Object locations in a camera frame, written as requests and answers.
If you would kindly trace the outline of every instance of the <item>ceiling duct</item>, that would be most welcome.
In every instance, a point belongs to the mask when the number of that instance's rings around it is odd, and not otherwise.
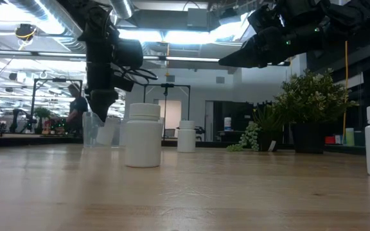
[[[129,19],[134,14],[134,5],[130,0],[110,0],[110,4],[119,19]]]
[[[65,28],[63,35],[68,38],[54,38],[59,43],[63,44],[70,51],[75,53],[84,53],[85,45],[76,38],[82,34],[82,29],[72,19],[68,12],[58,3],[53,0],[5,0],[8,3],[16,6],[18,9],[24,10],[26,13],[34,15],[38,20],[49,22],[53,25],[57,24]]]

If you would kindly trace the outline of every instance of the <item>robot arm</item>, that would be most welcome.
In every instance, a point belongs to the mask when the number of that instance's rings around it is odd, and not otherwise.
[[[115,87],[131,91],[135,83],[127,74],[157,79],[139,74],[142,66],[142,46],[138,40],[119,38],[119,32],[110,21],[112,6],[93,0],[57,0],[83,29],[79,41],[87,47],[87,87],[85,94],[93,112],[105,121],[109,107],[118,99]]]
[[[257,34],[219,64],[248,68],[278,64],[345,41],[369,20],[370,0],[351,0],[344,6],[329,0],[277,0],[273,9],[264,5],[249,16]]]

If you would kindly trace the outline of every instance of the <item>wooden table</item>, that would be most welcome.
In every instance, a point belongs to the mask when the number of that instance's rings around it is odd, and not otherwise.
[[[123,165],[118,149],[0,149],[0,231],[370,230],[362,156],[163,151]]]

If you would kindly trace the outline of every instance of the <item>person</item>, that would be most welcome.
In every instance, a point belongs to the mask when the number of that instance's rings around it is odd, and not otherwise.
[[[88,111],[88,103],[87,100],[81,96],[79,88],[74,83],[68,86],[68,91],[75,100],[69,105],[67,126],[70,133],[75,132],[76,135],[79,135],[82,131],[82,114]]]

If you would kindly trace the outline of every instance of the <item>plant pot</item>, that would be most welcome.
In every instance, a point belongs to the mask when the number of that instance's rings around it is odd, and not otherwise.
[[[325,146],[323,124],[292,124],[292,135],[296,153],[323,154]]]
[[[42,128],[35,128],[34,129],[35,134],[42,134]]]
[[[276,141],[274,149],[271,151],[278,150],[279,136],[282,136],[280,132],[260,132],[258,135],[258,144],[260,151],[269,151],[270,144],[272,141]]]

